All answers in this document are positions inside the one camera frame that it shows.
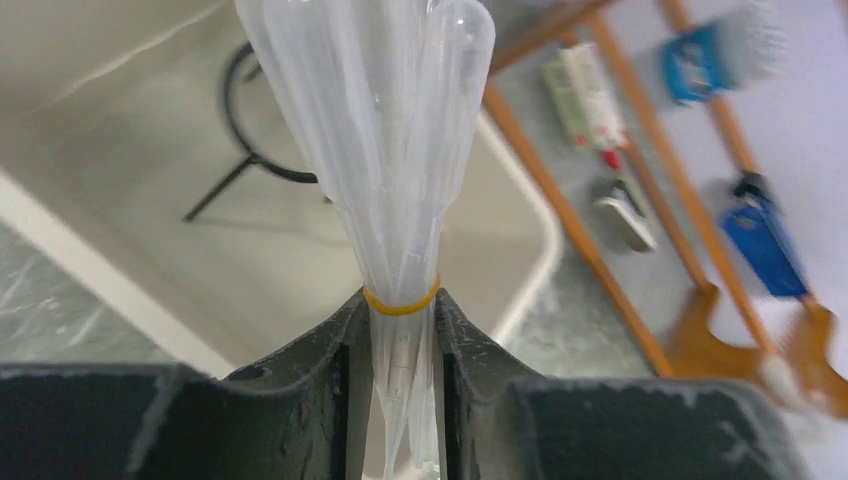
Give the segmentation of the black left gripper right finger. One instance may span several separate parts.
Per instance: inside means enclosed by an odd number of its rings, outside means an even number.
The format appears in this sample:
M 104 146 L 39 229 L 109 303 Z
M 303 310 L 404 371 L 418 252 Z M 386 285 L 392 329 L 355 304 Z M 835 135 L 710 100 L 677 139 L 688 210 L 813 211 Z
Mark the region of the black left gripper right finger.
M 808 479 L 776 408 L 735 381 L 548 377 L 435 300 L 445 479 Z

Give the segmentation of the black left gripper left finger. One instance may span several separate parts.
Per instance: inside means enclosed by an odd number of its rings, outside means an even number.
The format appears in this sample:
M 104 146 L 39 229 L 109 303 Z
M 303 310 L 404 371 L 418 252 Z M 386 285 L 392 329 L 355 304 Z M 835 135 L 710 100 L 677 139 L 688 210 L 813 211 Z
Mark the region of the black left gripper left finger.
M 358 479 L 371 380 L 361 293 L 223 379 L 180 363 L 7 363 L 1 475 Z

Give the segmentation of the black wire tripod stand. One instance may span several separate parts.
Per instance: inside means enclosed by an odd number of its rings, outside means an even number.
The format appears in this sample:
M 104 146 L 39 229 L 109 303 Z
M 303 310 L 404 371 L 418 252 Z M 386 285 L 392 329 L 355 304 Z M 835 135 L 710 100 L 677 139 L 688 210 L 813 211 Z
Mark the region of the black wire tripod stand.
M 182 221 L 185 223 L 193 222 L 226 188 L 250 167 L 259 167 L 275 177 L 293 183 L 318 183 L 318 179 L 313 173 L 284 167 L 264 156 L 249 139 L 246 130 L 240 125 L 236 115 L 236 84 L 238 81 L 251 82 L 263 73 L 262 66 L 259 62 L 256 62 L 251 70 L 242 76 L 239 75 L 241 65 L 254 55 L 253 46 L 249 41 L 240 46 L 230 56 L 219 90 L 219 107 L 224 125 L 228 129 L 231 139 L 235 141 L 237 147 L 245 156 L 182 217 Z

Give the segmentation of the clear plastic pipette bundle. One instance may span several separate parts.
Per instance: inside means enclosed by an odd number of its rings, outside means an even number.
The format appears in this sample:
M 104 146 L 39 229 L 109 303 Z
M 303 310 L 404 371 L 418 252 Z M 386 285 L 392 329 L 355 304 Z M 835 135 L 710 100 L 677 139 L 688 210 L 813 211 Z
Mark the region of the clear plastic pipette bundle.
M 369 305 L 383 475 L 438 456 L 439 243 L 496 38 L 478 1 L 240 1 L 239 19 L 308 169 L 352 243 Z

